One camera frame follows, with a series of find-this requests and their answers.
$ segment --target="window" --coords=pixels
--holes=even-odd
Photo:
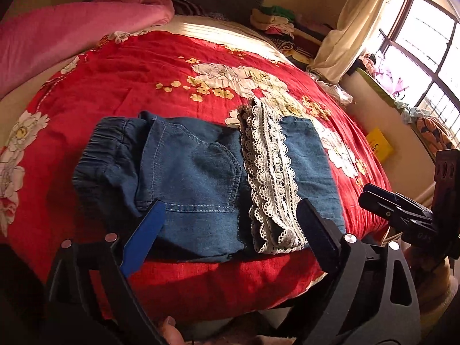
[[[404,90],[397,98],[427,109],[460,143],[460,25],[430,0],[390,0],[368,51],[385,54]]]

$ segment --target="red bedspread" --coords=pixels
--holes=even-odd
[[[357,202],[365,183],[390,188],[382,167],[360,130],[308,75],[256,54],[155,31],[121,43],[105,40],[31,101],[0,159],[0,221],[8,242],[45,281],[63,239],[103,237],[102,225],[81,215],[71,182],[101,118],[149,110],[233,124],[232,110],[252,93],[284,115],[313,117],[348,232],[362,237],[383,230],[385,221]],[[147,261],[130,283],[152,319],[190,321],[272,307],[304,292],[320,274],[311,251],[303,250],[254,262]]]

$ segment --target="yellow book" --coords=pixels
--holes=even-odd
[[[393,153],[393,147],[378,128],[374,128],[369,132],[366,139],[380,163],[385,161]]]

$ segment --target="green cloth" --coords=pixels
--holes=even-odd
[[[281,6],[274,5],[274,6],[261,6],[259,7],[259,10],[267,14],[268,16],[279,16],[279,17],[286,17],[289,19],[289,22],[294,22],[295,20],[295,14],[292,10],[289,9],[284,9]]]

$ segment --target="blue clamp handle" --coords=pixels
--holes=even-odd
[[[120,265],[120,271],[126,278],[141,268],[165,223],[165,216],[166,206],[164,202],[154,200],[147,214],[123,247],[123,261]]]

